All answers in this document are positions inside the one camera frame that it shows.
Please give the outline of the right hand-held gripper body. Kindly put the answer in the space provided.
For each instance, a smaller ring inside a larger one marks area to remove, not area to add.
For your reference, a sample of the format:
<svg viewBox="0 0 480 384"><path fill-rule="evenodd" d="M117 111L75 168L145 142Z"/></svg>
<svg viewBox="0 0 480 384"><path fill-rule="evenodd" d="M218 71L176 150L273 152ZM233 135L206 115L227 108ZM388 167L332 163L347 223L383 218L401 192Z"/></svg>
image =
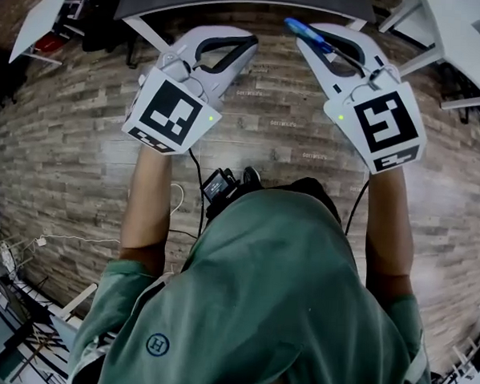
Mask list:
<svg viewBox="0 0 480 384"><path fill-rule="evenodd" d="M324 112L373 174L421 159L426 131L409 83L367 34L296 22L296 45L327 97Z"/></svg>

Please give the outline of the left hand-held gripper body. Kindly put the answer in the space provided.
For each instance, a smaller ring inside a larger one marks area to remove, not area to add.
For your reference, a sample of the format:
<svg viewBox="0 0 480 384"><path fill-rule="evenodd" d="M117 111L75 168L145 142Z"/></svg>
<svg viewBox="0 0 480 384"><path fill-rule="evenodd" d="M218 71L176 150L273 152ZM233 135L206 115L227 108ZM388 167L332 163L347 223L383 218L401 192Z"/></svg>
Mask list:
<svg viewBox="0 0 480 384"><path fill-rule="evenodd" d="M185 153L221 118L225 91L258 38L231 26L198 26L160 53L134 98L123 132L165 156Z"/></svg>

